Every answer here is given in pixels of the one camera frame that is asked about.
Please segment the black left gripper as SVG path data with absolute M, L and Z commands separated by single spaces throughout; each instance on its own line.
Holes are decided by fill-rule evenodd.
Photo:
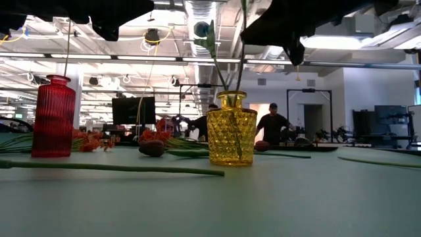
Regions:
M 129 10 L 142 16 L 154 9 L 153 0 L 78 0 L 77 23 L 92 23 L 94 31 L 106 41 L 117 41 L 119 27 L 128 21 Z

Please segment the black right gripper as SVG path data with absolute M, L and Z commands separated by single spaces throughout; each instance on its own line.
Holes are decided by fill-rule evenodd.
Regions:
M 242 42 L 247 45 L 284 46 L 289 60 L 297 66 L 303 62 L 305 51 L 300 38 L 312 36 L 315 28 L 330 18 L 331 3 L 324 0 L 272 0 L 266 11 L 242 31 Z M 285 39 L 282 30 L 286 8 Z

